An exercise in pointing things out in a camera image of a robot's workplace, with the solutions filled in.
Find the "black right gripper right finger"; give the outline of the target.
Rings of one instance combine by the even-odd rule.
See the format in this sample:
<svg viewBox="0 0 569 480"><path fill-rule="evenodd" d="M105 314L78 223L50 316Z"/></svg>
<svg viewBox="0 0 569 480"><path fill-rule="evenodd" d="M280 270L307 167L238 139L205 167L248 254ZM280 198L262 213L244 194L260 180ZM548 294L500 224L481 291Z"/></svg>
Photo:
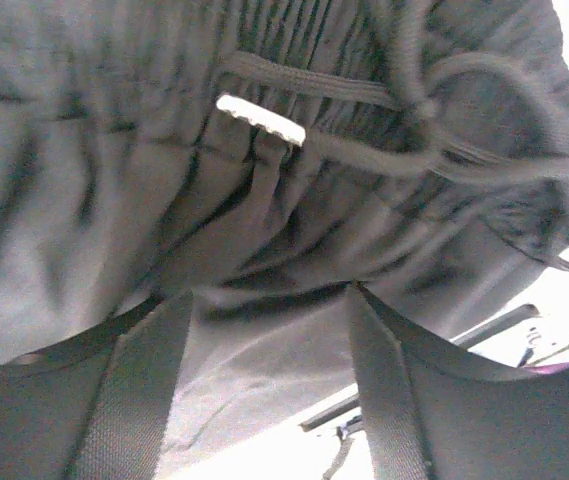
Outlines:
<svg viewBox="0 0 569 480"><path fill-rule="evenodd" d="M569 479L569 364L509 367L346 293L378 479Z"/></svg>

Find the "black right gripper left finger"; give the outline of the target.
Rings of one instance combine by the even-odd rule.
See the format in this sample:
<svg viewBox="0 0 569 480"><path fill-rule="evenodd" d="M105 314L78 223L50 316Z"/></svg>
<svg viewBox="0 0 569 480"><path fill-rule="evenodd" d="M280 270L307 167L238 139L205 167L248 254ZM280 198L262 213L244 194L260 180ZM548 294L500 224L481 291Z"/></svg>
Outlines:
<svg viewBox="0 0 569 480"><path fill-rule="evenodd" d="M151 479L193 297L151 297L0 365L0 479Z"/></svg>

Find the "black trousers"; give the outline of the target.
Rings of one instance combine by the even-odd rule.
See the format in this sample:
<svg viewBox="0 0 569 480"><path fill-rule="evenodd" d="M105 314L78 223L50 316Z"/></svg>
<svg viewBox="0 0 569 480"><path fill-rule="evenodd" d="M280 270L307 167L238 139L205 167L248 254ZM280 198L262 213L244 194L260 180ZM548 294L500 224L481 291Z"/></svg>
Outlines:
<svg viewBox="0 0 569 480"><path fill-rule="evenodd" d="M549 1L0 1L0 365L191 294L151 479L357 385L349 287L467 350L567 248Z"/></svg>

